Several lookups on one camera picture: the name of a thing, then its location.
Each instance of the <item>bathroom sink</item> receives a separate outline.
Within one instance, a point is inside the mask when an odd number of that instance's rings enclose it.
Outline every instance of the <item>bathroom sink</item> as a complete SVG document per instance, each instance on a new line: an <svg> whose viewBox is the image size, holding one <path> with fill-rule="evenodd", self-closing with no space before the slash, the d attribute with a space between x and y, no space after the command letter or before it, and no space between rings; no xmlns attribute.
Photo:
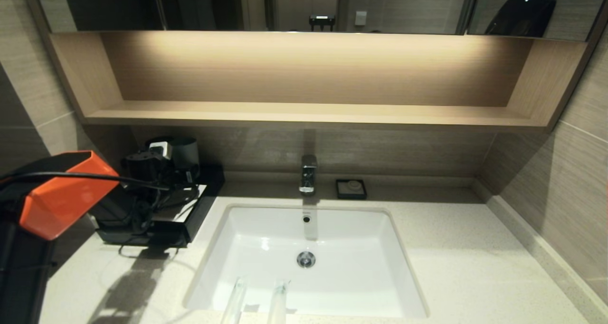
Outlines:
<svg viewBox="0 0 608 324"><path fill-rule="evenodd" d="M200 268L190 309L224 311L242 277L246 312L268 312L275 282L284 279L287 313L427 316L391 218L381 210L232 207Z"/></svg>

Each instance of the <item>white quartz countertop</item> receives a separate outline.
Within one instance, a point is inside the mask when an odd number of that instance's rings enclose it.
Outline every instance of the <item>white quartz countertop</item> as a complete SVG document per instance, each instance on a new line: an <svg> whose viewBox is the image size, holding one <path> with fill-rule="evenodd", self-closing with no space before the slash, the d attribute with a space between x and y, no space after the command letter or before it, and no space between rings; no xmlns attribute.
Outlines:
<svg viewBox="0 0 608 324"><path fill-rule="evenodd" d="M93 235L48 282L40 323L219 323L222 312L190 310L184 304L225 208L302 205L301 198L261 198L263 192L239 192L245 187L224 187L226 196L217 198L188 248L152 254L146 248L106 245ZM428 306L428 318L295 314L287 315L289 324L586 323L536 260L469 189L384 192L397 196L366 201L322 199L317 207L389 212ZM264 313L243 313L240 323L266 321Z"/></svg>

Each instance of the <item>chrome faucet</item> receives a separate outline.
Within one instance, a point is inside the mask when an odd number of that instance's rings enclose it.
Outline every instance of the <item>chrome faucet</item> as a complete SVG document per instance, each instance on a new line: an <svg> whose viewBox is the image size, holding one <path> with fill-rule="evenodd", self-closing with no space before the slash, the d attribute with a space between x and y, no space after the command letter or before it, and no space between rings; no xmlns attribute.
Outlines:
<svg viewBox="0 0 608 324"><path fill-rule="evenodd" d="M317 166L317 157L311 154L302 156L302 181L300 182L302 196L314 195L314 173Z"/></svg>

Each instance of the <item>orange object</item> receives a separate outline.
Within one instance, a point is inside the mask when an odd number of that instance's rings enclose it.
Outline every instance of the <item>orange object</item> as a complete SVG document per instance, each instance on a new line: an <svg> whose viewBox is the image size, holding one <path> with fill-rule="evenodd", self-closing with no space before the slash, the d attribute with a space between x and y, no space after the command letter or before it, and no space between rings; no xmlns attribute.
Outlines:
<svg viewBox="0 0 608 324"><path fill-rule="evenodd" d="M118 175L97 154L93 151L90 153L91 157L65 172ZM118 183L89 178L54 177L31 190L26 196L19 224L34 235L53 240Z"/></svg>

